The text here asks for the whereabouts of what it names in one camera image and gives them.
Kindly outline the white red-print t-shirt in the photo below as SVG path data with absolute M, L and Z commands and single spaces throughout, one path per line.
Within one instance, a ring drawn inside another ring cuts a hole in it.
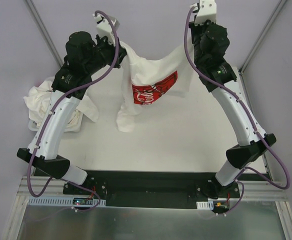
M 120 132 L 130 133 L 135 128 L 135 117 L 144 106 L 153 104 L 165 94 L 184 97 L 190 90 L 194 71 L 187 60 L 184 46 L 158 60 L 138 56 L 128 44 L 120 66 L 123 68 L 121 93 L 123 101 L 116 117 Z

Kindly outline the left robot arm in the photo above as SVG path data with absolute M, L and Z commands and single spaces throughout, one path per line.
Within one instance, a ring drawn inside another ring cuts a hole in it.
M 57 180 L 73 182 L 85 195 L 91 191 L 88 173 L 58 154 L 59 145 L 73 112 L 91 85 L 92 75 L 106 66 L 119 68 L 126 52 L 115 33 L 97 35 L 93 40 L 85 31 L 70 35 L 65 45 L 64 64 L 55 74 L 47 111 L 35 137 L 26 148 L 19 148 L 17 157 Z

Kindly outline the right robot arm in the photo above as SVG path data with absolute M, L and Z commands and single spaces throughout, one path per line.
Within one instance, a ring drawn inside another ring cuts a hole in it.
M 260 127 L 248 108 L 237 76 L 224 55 L 230 44 L 227 29 L 207 20 L 203 25 L 189 23 L 194 47 L 194 65 L 201 72 L 200 80 L 226 114 L 237 139 L 237 145 L 226 151 L 226 162 L 215 174 L 211 192 L 223 197 L 235 177 L 250 163 L 262 156 L 267 146 L 276 142 L 274 134 Z

